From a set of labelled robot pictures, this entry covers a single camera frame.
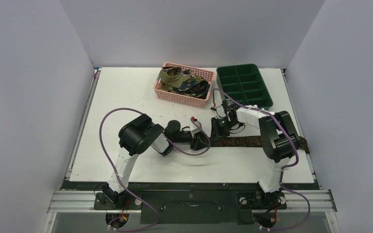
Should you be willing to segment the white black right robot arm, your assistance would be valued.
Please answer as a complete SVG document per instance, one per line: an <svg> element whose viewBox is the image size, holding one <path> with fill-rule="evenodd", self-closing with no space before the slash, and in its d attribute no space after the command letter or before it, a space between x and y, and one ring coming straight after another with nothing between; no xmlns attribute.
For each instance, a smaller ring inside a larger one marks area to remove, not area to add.
<svg viewBox="0 0 373 233"><path fill-rule="evenodd" d="M256 105L236 104L231 99L225 99L221 107L225 115L211 118L211 145L264 151L267 165L258 181L261 190L255 193L254 200L258 206L267 207L274 200L273 192L281 188L283 171L289 167L291 158L299 161L297 150L301 141L291 116L286 111L270 112ZM232 137L235 126L251 126L260 134Z"/></svg>

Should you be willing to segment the dark patterned necktie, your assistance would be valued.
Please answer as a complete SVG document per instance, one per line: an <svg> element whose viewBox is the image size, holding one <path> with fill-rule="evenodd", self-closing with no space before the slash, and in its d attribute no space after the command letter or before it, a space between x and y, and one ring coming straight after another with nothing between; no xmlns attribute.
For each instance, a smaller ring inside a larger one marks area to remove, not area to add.
<svg viewBox="0 0 373 233"><path fill-rule="evenodd" d="M300 137L298 142L298 147L296 144L294 144L298 150L304 150L306 153L310 153L307 141L304 138ZM272 143L262 142L261 136L244 136L216 138L214 140L211 140L210 147L250 147L265 149L267 148L265 146L268 146L269 149L271 149L270 151L272 151L272 149L274 149L275 151L276 149L279 149L278 143L276 144L277 145L274 148L272 148ZM293 149L289 143L284 143L283 149L284 151L288 150L289 152L293 153Z"/></svg>

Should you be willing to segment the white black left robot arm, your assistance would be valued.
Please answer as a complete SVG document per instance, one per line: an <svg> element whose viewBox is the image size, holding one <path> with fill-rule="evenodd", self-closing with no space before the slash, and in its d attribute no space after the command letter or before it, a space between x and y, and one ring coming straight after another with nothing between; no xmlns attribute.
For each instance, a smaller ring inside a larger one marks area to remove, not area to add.
<svg viewBox="0 0 373 233"><path fill-rule="evenodd" d="M125 194L135 163L139 156L152 148L162 156L167 156L174 149L174 140L164 134L164 128L155 124L147 114L125 124L119 131L120 151L116 162L112 163L113 174L102 192L107 196L106 202L114 209L125 204Z"/></svg>

